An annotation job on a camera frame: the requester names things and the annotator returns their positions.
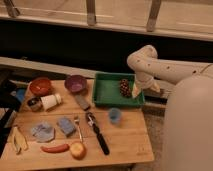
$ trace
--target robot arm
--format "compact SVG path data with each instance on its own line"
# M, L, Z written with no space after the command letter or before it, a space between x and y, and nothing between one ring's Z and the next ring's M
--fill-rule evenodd
M176 84L186 77L204 72L212 65L210 63L160 60L157 59L157 51L151 45L144 46L130 54L127 64L135 71L133 97L147 88L159 92L160 87L155 82L154 77Z
M162 170L213 170L213 65L159 60L150 45L127 63L135 71L133 97L144 88L158 90L154 77L175 84L165 110Z

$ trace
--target gray cloth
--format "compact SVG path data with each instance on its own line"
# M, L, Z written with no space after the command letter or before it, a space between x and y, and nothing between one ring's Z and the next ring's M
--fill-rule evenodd
M31 134L36 137L37 142L49 142L55 138L55 129L48 122L38 123L31 128Z
M57 124L67 137L76 130L72 122L66 117L59 118Z

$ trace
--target purple bowl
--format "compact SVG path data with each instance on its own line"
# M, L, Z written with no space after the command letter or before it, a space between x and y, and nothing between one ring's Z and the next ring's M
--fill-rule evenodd
M71 93L79 93L87 87L87 79L82 75L68 75L64 86Z

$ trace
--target blue sponge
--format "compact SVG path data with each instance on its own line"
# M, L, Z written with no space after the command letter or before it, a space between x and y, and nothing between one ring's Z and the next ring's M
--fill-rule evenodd
M66 117L59 118L57 124L67 137L76 130L72 122Z

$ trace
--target black knife handle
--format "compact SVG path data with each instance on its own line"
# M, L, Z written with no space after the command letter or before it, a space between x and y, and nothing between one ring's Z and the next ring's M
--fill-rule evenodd
M99 128L95 124L93 124L93 129L94 129L94 132L96 133L96 136L97 136L97 139L101 146L102 151L104 152L105 155L108 155L109 148L106 144L106 141L104 140L103 135L100 133Z

